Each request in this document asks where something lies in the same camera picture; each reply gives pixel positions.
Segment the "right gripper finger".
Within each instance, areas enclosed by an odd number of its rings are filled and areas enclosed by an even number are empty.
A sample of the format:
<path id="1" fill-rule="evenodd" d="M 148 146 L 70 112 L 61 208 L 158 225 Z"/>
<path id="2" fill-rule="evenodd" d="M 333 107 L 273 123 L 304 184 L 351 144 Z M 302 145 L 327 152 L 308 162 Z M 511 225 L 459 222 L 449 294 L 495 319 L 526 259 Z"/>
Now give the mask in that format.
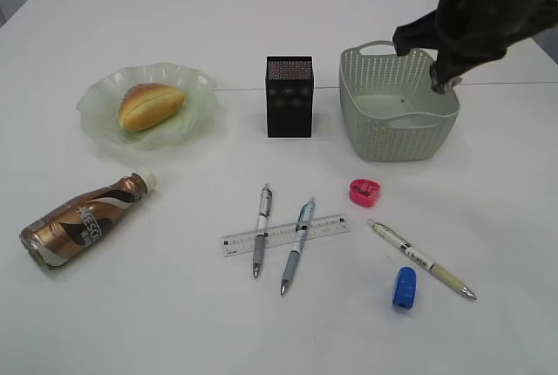
<path id="1" fill-rule="evenodd" d="M 398 56 L 406 56 L 413 49 L 439 48 L 439 36 L 436 31 L 436 11 L 406 25 L 396 28 L 392 42 Z"/>
<path id="2" fill-rule="evenodd" d="M 504 57 L 504 47 L 501 45 L 469 45 L 461 48 L 439 45 L 435 51 L 437 52 L 435 68 L 438 78 L 443 82 L 450 78 L 461 77 L 479 65 Z"/>

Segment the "black covered right gripper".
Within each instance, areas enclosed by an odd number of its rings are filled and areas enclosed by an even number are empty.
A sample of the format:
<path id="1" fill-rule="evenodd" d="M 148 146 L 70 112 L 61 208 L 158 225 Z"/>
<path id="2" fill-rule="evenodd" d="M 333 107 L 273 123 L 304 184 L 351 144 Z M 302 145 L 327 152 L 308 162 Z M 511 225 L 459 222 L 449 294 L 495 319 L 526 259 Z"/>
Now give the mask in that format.
<path id="1" fill-rule="evenodd" d="M 438 51 L 496 57 L 511 44 L 557 25 L 557 0 L 439 0 Z"/>

